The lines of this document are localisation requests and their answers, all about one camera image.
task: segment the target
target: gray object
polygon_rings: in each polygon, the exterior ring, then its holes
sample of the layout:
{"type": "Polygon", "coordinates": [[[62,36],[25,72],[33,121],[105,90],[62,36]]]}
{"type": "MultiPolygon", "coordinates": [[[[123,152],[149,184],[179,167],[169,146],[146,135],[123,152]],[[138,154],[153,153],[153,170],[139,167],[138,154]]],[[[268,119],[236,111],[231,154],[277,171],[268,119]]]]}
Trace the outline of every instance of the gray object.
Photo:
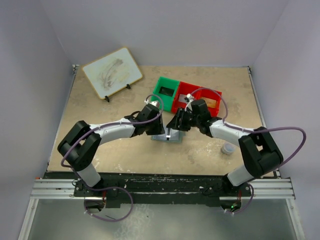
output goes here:
{"type": "Polygon", "coordinates": [[[185,132],[174,130],[163,126],[165,133],[161,135],[152,135],[151,140],[170,142],[170,143],[181,143],[182,137],[186,135],[185,132]]]}
{"type": "Polygon", "coordinates": [[[227,154],[227,155],[233,154],[235,152],[235,150],[236,150],[236,146],[233,145],[232,143],[227,142],[227,141],[221,147],[221,152],[223,152],[224,154],[227,154]]]}

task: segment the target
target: white paint stain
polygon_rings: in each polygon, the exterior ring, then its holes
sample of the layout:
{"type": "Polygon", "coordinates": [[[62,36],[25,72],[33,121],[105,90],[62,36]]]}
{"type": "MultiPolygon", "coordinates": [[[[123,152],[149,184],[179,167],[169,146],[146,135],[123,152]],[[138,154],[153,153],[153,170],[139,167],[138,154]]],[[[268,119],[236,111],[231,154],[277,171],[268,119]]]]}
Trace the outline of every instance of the white paint stain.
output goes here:
{"type": "Polygon", "coordinates": [[[101,108],[101,111],[102,111],[102,112],[106,112],[107,110],[108,110],[108,107],[105,107],[105,106],[104,106],[104,107],[101,108]]]}
{"type": "Polygon", "coordinates": [[[97,168],[100,164],[100,159],[96,156],[93,157],[93,161],[96,162],[93,166],[94,168],[97,168]]]}
{"type": "Polygon", "coordinates": [[[206,146],[198,148],[195,150],[196,154],[206,154],[210,157],[213,153],[217,152],[221,146],[219,144],[214,144],[213,142],[208,142],[206,146]]]}
{"type": "Polygon", "coordinates": [[[116,166],[114,169],[115,169],[115,170],[123,171],[123,168],[120,166],[120,164],[118,164],[118,166],[116,166]]]}

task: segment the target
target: metal frame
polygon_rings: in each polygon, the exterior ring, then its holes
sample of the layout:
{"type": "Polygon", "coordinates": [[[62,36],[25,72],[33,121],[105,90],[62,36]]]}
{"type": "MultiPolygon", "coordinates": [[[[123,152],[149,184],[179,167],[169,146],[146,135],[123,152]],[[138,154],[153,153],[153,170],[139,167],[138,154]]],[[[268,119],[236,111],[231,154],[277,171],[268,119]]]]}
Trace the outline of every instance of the metal frame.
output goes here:
{"type": "MultiPolygon", "coordinates": [[[[101,200],[101,197],[76,197],[72,179],[36,179],[30,195],[31,200],[39,199],[86,199],[101,200]]],[[[254,199],[295,199],[291,180],[256,179],[250,182],[254,188],[254,199]]],[[[220,197],[220,200],[236,200],[237,197],[220,197]]]]}
{"type": "MultiPolygon", "coordinates": [[[[79,65],[73,67],[73,81],[76,77],[79,65]]],[[[251,75],[251,69],[248,66],[248,75],[253,89],[256,105],[260,114],[262,125],[266,123],[262,114],[261,106],[258,100],[257,92],[251,75]]],[[[305,240],[305,234],[299,217],[299,212],[295,204],[295,194],[291,179],[282,179],[279,169],[274,171],[275,179],[256,179],[251,182],[254,188],[254,199],[286,199],[290,218],[294,227],[295,235],[298,240],[305,240]]],[[[36,179],[30,195],[29,205],[25,214],[23,225],[18,240],[27,240],[32,227],[33,219],[36,213],[39,199],[69,199],[81,200],[84,197],[74,196],[75,187],[72,185],[72,179],[36,179]]],[[[99,200],[100,197],[86,197],[88,200],[99,200]]],[[[236,197],[220,197],[220,200],[235,200],[236,197]]]]}
{"type": "Polygon", "coordinates": [[[36,214],[38,202],[39,199],[31,199],[29,201],[18,240],[28,240],[31,226],[36,214]]]}

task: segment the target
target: cable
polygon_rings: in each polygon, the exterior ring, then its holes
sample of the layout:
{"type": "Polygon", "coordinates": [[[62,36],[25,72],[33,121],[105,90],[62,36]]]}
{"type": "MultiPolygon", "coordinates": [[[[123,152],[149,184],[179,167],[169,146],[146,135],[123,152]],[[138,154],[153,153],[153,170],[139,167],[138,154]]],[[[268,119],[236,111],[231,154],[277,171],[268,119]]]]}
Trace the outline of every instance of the cable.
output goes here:
{"type": "MultiPolygon", "coordinates": [[[[243,131],[245,133],[250,133],[250,134],[263,134],[263,133],[276,132],[276,131],[282,131],[282,130],[297,130],[297,131],[300,131],[302,133],[301,143],[296,148],[296,150],[286,160],[284,160],[279,166],[277,166],[276,168],[266,172],[266,174],[269,173],[269,172],[274,171],[275,169],[277,169],[277,168],[283,166],[284,164],[286,164],[287,162],[289,162],[301,150],[301,148],[303,147],[303,145],[305,144],[305,142],[307,140],[306,132],[302,128],[297,127],[297,126],[275,127],[275,128],[263,129],[263,130],[258,130],[258,131],[252,131],[252,130],[249,130],[249,129],[245,129],[245,128],[241,128],[241,127],[237,127],[237,126],[232,126],[232,125],[228,124],[227,122],[225,122],[226,118],[228,117],[229,112],[228,112],[227,103],[224,100],[224,98],[217,91],[215,91],[213,89],[210,89],[210,88],[207,88],[207,87],[200,87],[200,88],[194,90],[191,93],[191,95],[195,94],[199,90],[210,90],[210,91],[214,92],[217,96],[220,97],[220,99],[222,100],[223,105],[225,107],[225,116],[222,118],[222,122],[228,128],[239,130],[239,131],[243,131]]],[[[228,212],[228,213],[238,214],[238,213],[241,213],[243,210],[245,210],[249,206],[249,204],[252,202],[252,199],[254,198],[254,188],[252,187],[251,184],[249,184],[249,186],[250,186],[250,188],[252,190],[252,194],[251,194],[251,197],[250,197],[250,200],[248,201],[248,203],[244,207],[242,207],[240,210],[235,211],[235,212],[228,212]]]]}
{"type": "Polygon", "coordinates": [[[101,125],[100,127],[95,127],[91,130],[89,130],[88,132],[86,132],[84,135],[82,135],[71,147],[70,149],[66,152],[66,154],[63,156],[62,160],[61,160],[61,166],[62,167],[65,167],[65,168],[71,168],[70,165],[65,165],[65,160],[67,159],[67,157],[69,156],[69,154],[72,152],[73,149],[75,149],[75,147],[83,140],[85,139],[87,136],[89,136],[90,134],[92,134],[93,132],[99,130],[99,129],[104,129],[106,127],[109,127],[109,126],[115,126],[115,125],[141,125],[141,124],[148,124],[148,123],[151,123],[153,122],[154,120],[158,119],[161,114],[163,113],[164,111],[164,101],[158,96],[158,95],[155,95],[155,94],[150,94],[148,95],[145,100],[148,100],[149,97],[151,96],[154,96],[154,97],[157,97],[160,102],[161,102],[161,109],[160,109],[160,112],[152,119],[150,120],[147,120],[147,121],[140,121],[140,122],[108,122],[108,123],[105,123],[103,125],[101,125]]]}
{"type": "MultiPolygon", "coordinates": [[[[84,135],[82,135],[82,136],[70,147],[70,149],[65,153],[65,155],[63,156],[63,158],[62,158],[62,160],[61,160],[61,163],[60,163],[61,166],[64,167],[64,168],[70,168],[70,169],[73,171],[73,173],[77,176],[77,178],[81,179],[81,177],[79,176],[79,174],[78,174],[70,165],[65,165],[65,160],[67,159],[67,157],[69,156],[69,154],[71,153],[71,151],[72,151],[73,149],[75,149],[75,147],[76,147],[83,139],[85,139],[85,138],[86,138],[87,136],[89,136],[91,133],[93,133],[93,132],[95,132],[95,131],[97,131],[97,130],[99,130],[99,129],[103,129],[103,128],[106,128],[106,127],[109,127],[109,126],[114,126],[114,125],[120,125],[120,124],[123,124],[123,125],[141,125],[141,124],[148,124],[148,123],[151,123],[152,121],[158,119],[158,118],[161,116],[161,114],[163,113],[163,111],[164,111],[164,107],[165,107],[165,106],[164,106],[164,101],[163,101],[158,95],[155,95],[155,94],[150,94],[150,95],[148,95],[148,96],[145,98],[145,101],[147,101],[148,98],[150,98],[151,96],[154,96],[154,97],[158,98],[158,99],[160,100],[160,103],[161,103],[160,112],[159,112],[154,118],[152,118],[152,119],[150,119],[150,120],[147,120],[147,121],[141,121],[141,122],[121,122],[121,123],[120,123],[120,122],[108,122],[108,123],[105,123],[105,124],[101,125],[100,127],[95,127],[95,128],[93,128],[93,129],[89,130],[89,131],[86,132],[84,135]]],[[[110,190],[110,189],[119,189],[119,190],[122,190],[122,191],[124,191],[124,192],[129,196],[130,202],[131,202],[130,210],[129,210],[129,212],[128,212],[125,216],[123,216],[123,217],[121,217],[121,218],[119,218],[119,219],[106,219],[106,218],[103,218],[103,217],[94,215],[94,214],[92,214],[91,212],[89,212],[89,210],[88,210],[87,207],[86,207],[86,201],[84,201],[84,202],[83,202],[83,205],[84,205],[85,212],[88,213],[90,216],[92,216],[92,217],[94,217],[94,218],[96,218],[96,219],[103,220],[103,221],[105,221],[105,222],[113,222],[113,223],[114,223],[114,222],[119,222],[119,221],[127,218],[127,217],[130,215],[130,213],[132,212],[132,209],[134,208],[134,200],[133,200],[131,194],[130,194],[126,189],[124,189],[124,188],[122,188],[122,187],[119,187],[119,186],[110,186],[110,187],[95,189],[95,188],[92,188],[92,187],[88,186],[88,185],[85,183],[85,181],[82,181],[82,182],[83,182],[83,184],[86,186],[86,188],[87,188],[88,190],[95,191],[95,192],[106,191],[106,190],[110,190]]]]}
{"type": "Polygon", "coordinates": [[[252,200],[254,199],[255,190],[254,190],[254,187],[250,183],[248,183],[248,186],[251,189],[251,196],[250,196],[249,201],[246,203],[246,205],[244,205],[243,207],[241,207],[237,211],[225,211],[225,213],[229,213],[229,214],[232,214],[232,215],[239,214],[239,213],[243,212],[244,210],[246,210],[247,207],[249,207],[249,205],[251,204],[252,200]]]}
{"type": "Polygon", "coordinates": [[[185,108],[184,108],[184,111],[187,111],[187,109],[188,109],[188,107],[189,107],[190,104],[191,104],[191,101],[189,101],[189,102],[186,104],[186,106],[185,106],[185,108]]]}
{"type": "Polygon", "coordinates": [[[72,186],[74,186],[74,187],[76,187],[76,184],[74,183],[75,181],[77,181],[77,182],[78,182],[78,180],[77,180],[77,179],[73,179],[73,180],[72,180],[72,182],[71,182],[72,186]]]}
{"type": "Polygon", "coordinates": [[[105,200],[106,195],[107,195],[107,191],[103,191],[103,193],[102,193],[102,202],[104,203],[104,205],[106,205],[106,203],[107,203],[107,200],[105,200]]]}
{"type": "Polygon", "coordinates": [[[239,190],[238,197],[237,197],[236,201],[241,202],[241,197],[242,197],[242,192],[241,192],[241,190],[239,190]]]}

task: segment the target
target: wooden table surface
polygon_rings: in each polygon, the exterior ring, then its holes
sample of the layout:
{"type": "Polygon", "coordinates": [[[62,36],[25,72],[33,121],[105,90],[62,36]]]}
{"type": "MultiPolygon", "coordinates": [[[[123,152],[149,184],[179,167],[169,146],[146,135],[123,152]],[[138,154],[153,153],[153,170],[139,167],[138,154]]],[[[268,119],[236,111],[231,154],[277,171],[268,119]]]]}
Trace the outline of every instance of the wooden table surface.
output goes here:
{"type": "MultiPolygon", "coordinates": [[[[144,107],[160,76],[204,86],[222,92],[227,102],[227,121],[248,128],[262,125],[246,67],[140,66],[143,78],[110,97],[100,100],[79,68],[50,156],[48,171],[69,171],[60,166],[57,146],[80,120],[88,124],[117,121],[144,107]]],[[[219,117],[225,115],[220,103],[219,117]]],[[[164,112],[167,124],[174,115],[164,112]]],[[[232,155],[221,153],[224,141],[210,138],[193,128],[182,143],[151,140],[151,136],[117,139],[101,145],[93,159],[98,172],[224,175],[243,164],[240,149],[232,155]]]]}

